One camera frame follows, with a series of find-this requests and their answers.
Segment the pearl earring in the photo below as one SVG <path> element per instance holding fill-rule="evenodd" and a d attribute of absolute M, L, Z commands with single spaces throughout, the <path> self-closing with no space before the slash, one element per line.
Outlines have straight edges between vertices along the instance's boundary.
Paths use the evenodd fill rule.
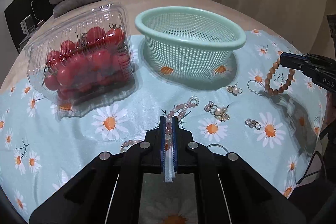
<path fill-rule="evenodd" d="M 241 93 L 243 92 L 243 90 L 240 89 L 240 88 L 238 88 L 238 87 L 237 87 L 237 84 L 238 84 L 238 83 L 236 83 L 234 86 L 230 86 L 230 85 L 228 85 L 227 88 L 226 88 L 227 91 L 230 92 L 230 93 L 233 93 L 233 94 L 235 94 L 235 95 L 237 95 L 237 94 L 241 94 Z"/>

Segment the beige bedsheet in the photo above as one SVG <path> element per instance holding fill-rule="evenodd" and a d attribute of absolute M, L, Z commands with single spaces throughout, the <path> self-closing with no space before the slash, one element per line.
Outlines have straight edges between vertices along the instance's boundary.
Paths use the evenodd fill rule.
<path fill-rule="evenodd" d="M 221 5 L 211 0 L 102 0 L 96 3 L 92 3 L 89 5 L 77 8 L 75 10 L 72 10 L 66 13 L 65 15 L 62 15 L 56 19 L 54 19 L 53 16 L 50 17 L 46 21 L 46 23 L 31 37 L 28 44 L 31 41 L 33 41 L 37 36 L 46 32 L 50 28 L 60 24 L 61 22 L 64 22 L 65 20 L 68 20 L 69 18 L 79 13 L 82 13 L 84 11 L 88 11 L 92 8 L 96 8 L 101 5 L 105 5 L 105 4 L 112 3 L 112 2 L 113 3 L 120 2 L 122 5 L 124 5 L 124 7 L 126 7 L 126 10 L 128 13 L 128 20 L 129 20 L 131 35 L 139 34 L 139 32 L 135 28 L 134 19 L 140 12 L 150 9 L 150 8 L 161 7 L 161 6 L 196 7 L 196 8 L 200 8 L 200 9 L 204 9 L 204 10 L 217 13 L 219 15 L 223 15 L 227 17 L 228 19 L 239 24 L 244 30 L 258 29 L 258 30 L 264 30 L 265 32 L 268 32 L 269 34 L 272 34 L 272 35 L 275 34 L 272 30 L 267 28 L 265 25 L 248 17 L 247 15 L 244 15 L 236 10 L 233 10 L 229 7 L 226 7 L 224 5 Z M 9 87 L 13 86 L 15 83 L 25 78 L 27 66 L 28 66 L 28 60 L 23 50 L 19 54 L 17 59 L 15 60 L 11 70 L 6 76 L 1 86 L 0 93 L 3 93 Z"/>

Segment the wooden bead bracelet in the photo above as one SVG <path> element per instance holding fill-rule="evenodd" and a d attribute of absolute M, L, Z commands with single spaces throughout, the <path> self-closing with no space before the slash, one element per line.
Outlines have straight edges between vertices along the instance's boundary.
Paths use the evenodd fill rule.
<path fill-rule="evenodd" d="M 287 80 L 286 82 L 282 85 L 282 87 L 280 87 L 279 89 L 275 89 L 273 90 L 270 86 L 270 80 L 273 77 L 273 74 L 275 74 L 275 70 L 279 68 L 279 64 L 280 64 L 280 58 L 278 58 L 278 60 L 276 62 L 273 63 L 273 67 L 269 69 L 269 73 L 266 75 L 266 79 L 265 79 L 265 90 L 269 95 L 278 95 L 278 93 L 283 93 L 284 90 L 287 90 L 288 87 L 292 84 L 292 80 L 293 80 L 293 75 L 295 73 L 294 69 L 289 69 L 289 74 L 287 76 Z"/>

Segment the clear plastic container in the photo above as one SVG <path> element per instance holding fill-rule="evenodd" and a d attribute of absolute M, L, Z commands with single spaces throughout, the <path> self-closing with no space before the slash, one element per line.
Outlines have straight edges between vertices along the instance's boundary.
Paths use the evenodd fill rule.
<path fill-rule="evenodd" d="M 37 37 L 26 48 L 27 76 L 46 98 L 76 104 L 133 78 L 126 11 L 108 4 Z"/>

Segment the mint green colander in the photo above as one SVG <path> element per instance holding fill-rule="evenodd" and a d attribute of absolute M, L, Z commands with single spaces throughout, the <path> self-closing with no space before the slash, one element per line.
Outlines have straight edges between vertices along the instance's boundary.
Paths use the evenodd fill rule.
<path fill-rule="evenodd" d="M 135 26 L 162 66 L 184 73 L 211 72 L 246 42 L 236 23 L 191 7 L 146 10 L 137 15 Z"/>

